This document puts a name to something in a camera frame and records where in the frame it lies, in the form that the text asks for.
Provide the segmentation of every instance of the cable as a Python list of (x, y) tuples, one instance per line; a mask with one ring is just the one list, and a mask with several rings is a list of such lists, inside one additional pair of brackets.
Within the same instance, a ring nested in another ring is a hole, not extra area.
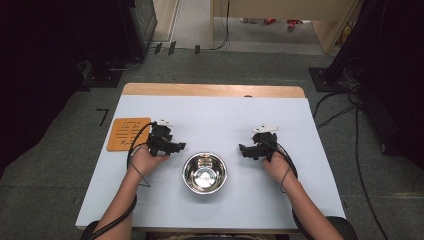
[(138, 65), (140, 65), (140, 63), (141, 63), (141, 61), (142, 61), (143, 59), (142, 58), (140, 58), (139, 60), (138, 60), (138, 62), (134, 65), (134, 66), (132, 66), (132, 67), (129, 67), (129, 68), (109, 68), (109, 71), (112, 71), (112, 72), (114, 72), (114, 71), (129, 71), (129, 70), (133, 70), (134, 68), (136, 68)]
[(349, 106), (349, 107), (343, 109), (342, 111), (338, 112), (334, 116), (332, 116), (329, 119), (325, 120), (323, 123), (317, 125), (317, 129), (320, 129), (320, 128), (324, 127), (325, 125), (329, 124), (331, 122), (331, 120), (333, 120), (333, 119), (335, 119), (335, 118), (337, 118), (337, 117), (339, 117), (339, 116), (341, 116), (341, 115), (343, 115), (345, 113), (350, 112), (352, 109), (355, 108), (355, 106), (356, 106), (356, 104), (352, 104), (351, 106)]
[(291, 157), (290, 157), (290, 155), (287, 153), (287, 151), (283, 148), (283, 146), (281, 146), (279, 143), (277, 143), (277, 145), (280, 147), (280, 149), (282, 150), (280, 150), (280, 149), (278, 149), (277, 147), (275, 147), (275, 146), (272, 146), (271, 144), (269, 144), (268, 142), (266, 142), (266, 141), (264, 141), (264, 140), (262, 140), (262, 139), (259, 139), (259, 141), (261, 141), (263, 144), (265, 144), (265, 145), (267, 145), (267, 146), (269, 146), (269, 147), (271, 147), (272, 149), (274, 149), (275, 151), (277, 151), (279, 154), (281, 154), (281, 156), (283, 156), (284, 157), (284, 159), (286, 160), (286, 162), (289, 164), (289, 166), (291, 167), (291, 169), (293, 170), (293, 173), (294, 173), (294, 175), (296, 176), (296, 178), (298, 178), (298, 175), (297, 175), (297, 169), (296, 169), (296, 166), (294, 165), (294, 163), (293, 163), (293, 161), (292, 161), (292, 159), (291, 159)]
[(230, 45), (230, 41), (229, 41), (230, 32), (228, 30), (228, 16), (230, 14), (230, 2), (231, 2), (231, 0), (228, 0), (228, 3), (227, 3), (227, 19), (226, 19), (226, 34), (225, 34), (225, 38), (224, 38), (224, 40), (222, 41), (222, 43), (221, 43), (221, 45), (219, 47), (217, 47), (217, 48), (211, 48), (210, 50), (219, 50), (219, 49), (223, 48), (225, 45), (227, 45), (227, 43), (228, 43), (228, 45)]
[(346, 94), (346, 92), (333, 92), (333, 93), (329, 93), (329, 94), (325, 95), (324, 97), (322, 97), (322, 98), (318, 101), (317, 105), (315, 106), (315, 110), (314, 110), (314, 113), (312, 114), (312, 117), (313, 117), (313, 118), (315, 118), (315, 116), (316, 116), (316, 115), (317, 115), (317, 113), (318, 113), (319, 106), (321, 105), (321, 103), (322, 103), (325, 99), (327, 99), (327, 98), (329, 98), (329, 97), (332, 97), (332, 96), (339, 95), (339, 94)]
[(412, 183), (412, 190), (411, 192), (415, 192), (415, 184), (417, 183), (418, 179), (420, 179), (420, 177), (424, 176), (424, 172), (418, 174), (418, 176), (415, 178), (414, 183)]
[(124, 214), (122, 214), (122, 216), (115, 219), (113, 222), (109, 223), (108, 225), (102, 227), (101, 229), (97, 230), (96, 232), (92, 233), (87, 238), (87, 240), (96, 239), (96, 238), (100, 237), (100, 235), (102, 235), (103, 233), (109, 231), (110, 229), (112, 229), (113, 227), (118, 225), (120, 222), (122, 222), (125, 218), (127, 218), (131, 214), (131, 212), (134, 210), (136, 204), (137, 204), (137, 195), (135, 195), (134, 201), (132, 202), (131, 206), (128, 208), (128, 210)]
[[(151, 125), (154, 125), (155, 123), (153, 123), (153, 122), (150, 122), (150, 123), (148, 123), (148, 124), (146, 124), (146, 125), (144, 125), (139, 131), (138, 131), (138, 133), (137, 133), (137, 135), (135, 135), (135, 137), (134, 137), (134, 139), (133, 139), (133, 141), (132, 141), (132, 143), (131, 143), (131, 146), (130, 146), (130, 148), (129, 148), (129, 150), (128, 150), (128, 155), (127, 155), (127, 168), (130, 166), (130, 164), (132, 165), (132, 166), (134, 166), (133, 164), (132, 164), (132, 156), (133, 156), (133, 152), (134, 152), (134, 150), (135, 149), (137, 149), (138, 150), (138, 148), (137, 147), (139, 147), (139, 146), (141, 146), (141, 144), (139, 144), (139, 145), (137, 145), (137, 146), (135, 146), (134, 147), (134, 144), (137, 142), (137, 139), (138, 139), (138, 137), (141, 135), (141, 133), (143, 133), (143, 131), (144, 131), (144, 129), (146, 129), (148, 126), (151, 126)], [(140, 173), (140, 171), (134, 166), (134, 168), (135, 168), (135, 170), (142, 176), (142, 178), (143, 178), (143, 180), (144, 180), (144, 182), (146, 182), (146, 184), (147, 185), (143, 185), (143, 184), (139, 184), (140, 186), (144, 186), (144, 187), (150, 187), (150, 184), (147, 182), (147, 180), (144, 178), (144, 176)]]
[(383, 12), (382, 12), (382, 15), (381, 15), (381, 21), (380, 21), (380, 28), (379, 28), (379, 30), (378, 30), (378, 37), (377, 37), (377, 42), (376, 42), (376, 46), (375, 46), (375, 48), (374, 48), (374, 51), (372, 51), (371, 53), (369, 53), (369, 54), (367, 54), (367, 55), (365, 55), (365, 56), (354, 57), (354, 58), (350, 58), (350, 59), (345, 60), (342, 64), (340, 64), (340, 66), (339, 66), (339, 68), (337, 69), (337, 71), (336, 71), (336, 72), (338, 72), (338, 71), (340, 70), (340, 68), (344, 68), (344, 67), (346, 67), (346, 66), (347, 66), (347, 64), (348, 64), (349, 62), (351, 62), (351, 61), (356, 61), (356, 60), (361, 60), (361, 59), (369, 58), (370, 56), (374, 55), (374, 53), (375, 53), (375, 52), (377, 52), (377, 48), (378, 48), (378, 46), (380, 45), (381, 32), (382, 32), (382, 29), (383, 29), (383, 23), (384, 23), (384, 17), (385, 17), (385, 15), (386, 15), (386, 6), (387, 6), (387, 1), (388, 1), (388, 0), (386, 0), (386, 1), (384, 2)]
[(377, 226), (380, 229), (381, 233), (383, 234), (384, 239), (388, 240), (386, 232), (384, 232), (384, 229), (381, 226), (380, 221), (377, 218), (377, 215), (375, 214), (374, 207), (372, 206), (370, 197), (368, 196), (368, 191), (365, 188), (364, 179), (362, 178), (362, 171), (361, 171), (361, 166), (359, 164), (359, 154), (358, 154), (358, 152), (359, 152), (359, 123), (358, 123), (359, 122), (358, 121), (359, 108), (360, 108), (360, 106), (358, 105), (357, 108), (356, 108), (356, 114), (355, 114), (355, 127), (356, 127), (356, 131), (355, 131), (356, 132), (356, 134), (355, 134), (356, 135), (356, 139), (355, 139), (355, 160), (356, 160), (356, 167), (358, 169), (358, 175), (359, 175), (359, 180), (361, 182), (362, 190), (364, 191), (365, 198), (367, 199), (368, 206), (371, 210), (371, 213), (374, 217), (374, 220), (377, 223)]
[[(141, 133), (143, 133), (144, 129), (146, 129), (148, 126), (153, 125), (155, 123), (150, 122), (146, 125), (144, 125), (137, 133), (137, 135), (134, 137), (134, 140), (131, 143), (131, 146), (128, 150), (128, 155), (127, 155), (127, 168), (131, 165), (132, 167), (134, 167), (134, 169), (140, 174), (140, 176), (143, 178), (143, 180), (147, 183), (147, 185), (142, 185), (141, 186), (146, 186), (146, 187), (150, 187), (150, 184), (146, 181), (146, 179), (144, 179), (144, 176), (141, 174), (141, 172), (134, 166), (134, 164), (132, 163), (132, 156), (133, 156), (133, 152), (134, 150), (138, 150), (139, 147), (142, 144), (139, 144), (137, 146), (134, 147), (134, 144), (137, 142), (138, 137), (141, 135)], [(104, 226), (103, 228), (97, 230), (96, 232), (92, 233), (89, 237), (88, 240), (92, 240), (92, 239), (96, 239), (98, 238), (100, 235), (102, 235), (103, 233), (109, 231), (111, 228), (115, 227), (116, 225), (118, 225), (120, 222), (122, 222), (125, 218), (127, 218), (131, 212), (134, 210), (135, 206), (137, 204), (137, 195), (135, 195), (134, 197), (134, 201), (132, 202), (131, 206), (128, 208), (127, 211), (124, 212), (124, 214), (122, 214), (119, 218), (115, 219), (114, 221), (112, 221), (111, 223), (109, 223), (108, 225)]]

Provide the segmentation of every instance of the gray floor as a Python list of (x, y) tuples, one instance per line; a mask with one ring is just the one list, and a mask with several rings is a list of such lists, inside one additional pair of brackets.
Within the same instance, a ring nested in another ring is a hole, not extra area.
[[(206, 50), (194, 55), (192, 49), (177, 49), (172, 55), (164, 49), (156, 55), (149, 52), (140, 66), (123, 74), (118, 88), (75, 93), (43, 140), (6, 169), (0, 182), (0, 239), (79, 239), (75, 221), (126, 83), (301, 86), (313, 109), (324, 94), (315, 91), (308, 67), (327, 67), (333, 58)], [(316, 122), (349, 104), (345, 95), (325, 101)], [(110, 109), (103, 126), (103, 112), (97, 108)], [(363, 179), (389, 239), (424, 239), (424, 176), (417, 179), (423, 171), (404, 157), (382, 155), (375, 128), (363, 111), (359, 129)], [(354, 112), (333, 120), (319, 134), (347, 219), (360, 239), (383, 239), (359, 182)]]

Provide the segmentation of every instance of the forearm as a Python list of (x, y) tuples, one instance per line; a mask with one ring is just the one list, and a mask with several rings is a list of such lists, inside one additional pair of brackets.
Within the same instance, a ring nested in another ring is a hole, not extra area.
[[(118, 192), (104, 213), (95, 231), (113, 222), (128, 210), (134, 201), (139, 183), (140, 178), (138, 173), (134, 173), (130, 169), (122, 180)], [(132, 214), (97, 239), (130, 239), (131, 228)]]
[(283, 182), (284, 190), (302, 226), (315, 239), (343, 239), (309, 198), (293, 172)]

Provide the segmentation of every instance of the hand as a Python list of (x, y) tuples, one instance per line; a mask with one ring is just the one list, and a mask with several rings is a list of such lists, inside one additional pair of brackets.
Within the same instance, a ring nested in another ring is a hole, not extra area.
[(149, 175), (160, 163), (168, 160), (168, 158), (169, 155), (153, 157), (150, 154), (147, 145), (143, 144), (132, 157), (132, 163), (134, 166), (130, 164), (128, 171), (135, 170), (134, 167), (136, 167), (137, 170), (140, 171), (140, 173), (145, 177)]
[(284, 157), (277, 151), (272, 154), (271, 162), (264, 159), (263, 164), (268, 174), (278, 183), (283, 181), (284, 175), (286, 175), (287, 171), (289, 171), (289, 173), (293, 173), (286, 159), (284, 159)]

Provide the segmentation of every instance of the stainless steel bowl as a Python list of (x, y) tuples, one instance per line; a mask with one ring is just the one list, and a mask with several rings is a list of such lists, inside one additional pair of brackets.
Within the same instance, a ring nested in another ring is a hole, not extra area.
[(227, 167), (217, 155), (202, 152), (190, 157), (183, 168), (184, 183), (193, 192), (211, 194), (224, 185)]

